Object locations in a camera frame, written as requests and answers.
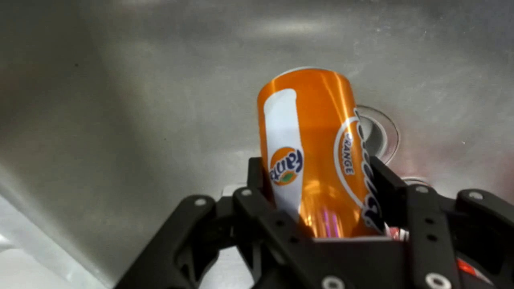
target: orange can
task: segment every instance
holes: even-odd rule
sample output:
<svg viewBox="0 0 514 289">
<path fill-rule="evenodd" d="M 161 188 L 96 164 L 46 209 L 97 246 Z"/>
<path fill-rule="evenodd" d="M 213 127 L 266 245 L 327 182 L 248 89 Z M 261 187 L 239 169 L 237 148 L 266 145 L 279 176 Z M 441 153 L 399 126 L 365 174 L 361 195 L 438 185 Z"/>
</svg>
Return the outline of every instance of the orange can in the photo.
<svg viewBox="0 0 514 289">
<path fill-rule="evenodd" d="M 348 81 L 293 70 L 258 94 L 259 151 L 275 208 L 314 238 L 380 235 L 383 222 Z"/>
</svg>

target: can label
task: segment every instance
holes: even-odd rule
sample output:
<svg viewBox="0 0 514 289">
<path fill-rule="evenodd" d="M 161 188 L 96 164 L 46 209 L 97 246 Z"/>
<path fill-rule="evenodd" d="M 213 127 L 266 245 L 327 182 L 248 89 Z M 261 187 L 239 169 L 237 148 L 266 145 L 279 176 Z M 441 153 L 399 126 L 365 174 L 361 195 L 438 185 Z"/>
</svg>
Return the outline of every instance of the can label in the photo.
<svg viewBox="0 0 514 289">
<path fill-rule="evenodd" d="M 349 84 L 332 71 L 293 70 L 258 94 L 259 151 L 274 204 L 316 238 L 378 235 L 367 153 Z"/>
</svg>

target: sink basin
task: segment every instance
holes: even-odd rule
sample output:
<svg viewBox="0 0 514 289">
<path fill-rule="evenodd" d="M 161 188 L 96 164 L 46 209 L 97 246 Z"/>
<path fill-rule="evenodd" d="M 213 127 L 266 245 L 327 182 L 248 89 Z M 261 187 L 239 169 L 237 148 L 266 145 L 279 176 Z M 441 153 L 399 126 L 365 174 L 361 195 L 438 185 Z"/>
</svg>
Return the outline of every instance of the sink basin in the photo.
<svg viewBox="0 0 514 289">
<path fill-rule="evenodd" d="M 179 200 L 245 179 L 259 87 L 317 66 L 394 124 L 398 176 L 514 203 L 512 15 L 499 0 L 1 2 L 0 195 L 59 248 L 41 264 L 112 288 Z"/>
</svg>

